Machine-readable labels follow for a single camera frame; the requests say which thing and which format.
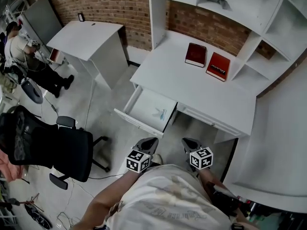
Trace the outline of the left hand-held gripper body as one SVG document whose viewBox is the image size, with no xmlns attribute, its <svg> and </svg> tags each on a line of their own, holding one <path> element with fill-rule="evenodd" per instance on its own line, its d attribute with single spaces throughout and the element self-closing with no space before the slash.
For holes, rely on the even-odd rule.
<svg viewBox="0 0 307 230">
<path fill-rule="evenodd" d="M 126 168 L 136 173 L 143 173 L 152 164 L 154 148 L 141 149 L 133 146 L 126 156 Z"/>
</svg>

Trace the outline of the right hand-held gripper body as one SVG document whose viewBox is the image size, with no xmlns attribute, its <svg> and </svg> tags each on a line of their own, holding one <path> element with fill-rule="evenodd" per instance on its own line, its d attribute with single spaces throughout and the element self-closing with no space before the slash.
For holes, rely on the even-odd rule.
<svg viewBox="0 0 307 230">
<path fill-rule="evenodd" d="M 185 153 L 187 155 L 187 163 L 192 173 L 210 168 L 213 165 L 213 152 L 209 147 L 189 149 L 186 150 Z"/>
</svg>

